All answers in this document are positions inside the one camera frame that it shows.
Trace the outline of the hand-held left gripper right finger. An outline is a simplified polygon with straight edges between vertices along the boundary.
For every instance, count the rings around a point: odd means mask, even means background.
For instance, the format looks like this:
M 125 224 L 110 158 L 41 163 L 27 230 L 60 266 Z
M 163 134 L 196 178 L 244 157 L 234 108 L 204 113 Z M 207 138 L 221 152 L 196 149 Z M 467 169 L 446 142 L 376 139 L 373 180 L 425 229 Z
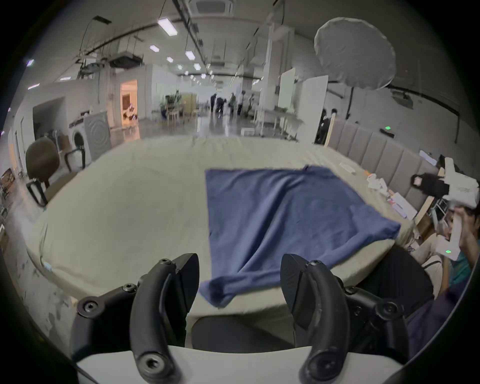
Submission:
M 302 384 L 332 383 L 349 352 L 407 363 L 407 326 L 398 302 L 344 286 L 324 263 L 296 254 L 283 255 L 280 286 L 293 317 L 295 347 L 311 347 L 299 370 Z

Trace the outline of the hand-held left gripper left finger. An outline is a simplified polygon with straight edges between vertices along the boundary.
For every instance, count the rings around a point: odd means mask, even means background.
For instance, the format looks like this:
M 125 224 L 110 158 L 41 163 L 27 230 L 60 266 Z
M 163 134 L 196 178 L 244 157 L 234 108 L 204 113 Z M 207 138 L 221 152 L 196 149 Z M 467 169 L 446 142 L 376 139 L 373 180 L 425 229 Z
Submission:
M 182 373 L 170 346 L 184 347 L 186 318 L 199 288 L 196 253 L 161 259 L 137 284 L 78 301 L 70 357 L 79 363 L 101 353 L 131 351 L 141 378 L 178 384 Z

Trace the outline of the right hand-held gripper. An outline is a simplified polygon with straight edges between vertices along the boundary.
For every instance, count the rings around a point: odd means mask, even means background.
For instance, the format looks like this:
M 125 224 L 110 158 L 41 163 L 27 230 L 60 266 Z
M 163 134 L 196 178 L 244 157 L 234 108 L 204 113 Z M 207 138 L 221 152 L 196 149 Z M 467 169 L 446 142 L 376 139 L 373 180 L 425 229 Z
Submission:
M 445 223 L 444 229 L 450 228 L 450 236 L 437 237 L 436 253 L 457 261 L 460 255 L 460 238 L 463 219 L 455 209 L 475 209 L 479 203 L 479 184 L 477 180 L 455 170 L 452 158 L 444 159 L 444 176 L 433 173 L 415 174 L 410 178 L 411 187 L 424 195 L 435 196 L 447 202 L 448 211 L 452 212 L 451 223 Z

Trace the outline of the person's right hand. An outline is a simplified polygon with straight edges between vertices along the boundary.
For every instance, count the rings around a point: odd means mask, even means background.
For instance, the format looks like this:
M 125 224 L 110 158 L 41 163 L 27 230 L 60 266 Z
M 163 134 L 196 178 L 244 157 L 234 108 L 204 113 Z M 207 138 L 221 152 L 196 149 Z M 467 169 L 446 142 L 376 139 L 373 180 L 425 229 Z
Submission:
M 460 251 L 465 255 L 471 268 L 473 268 L 480 255 L 479 246 L 479 214 L 468 214 L 464 207 L 456 207 L 454 213 L 462 220 L 462 229 L 459 240 Z

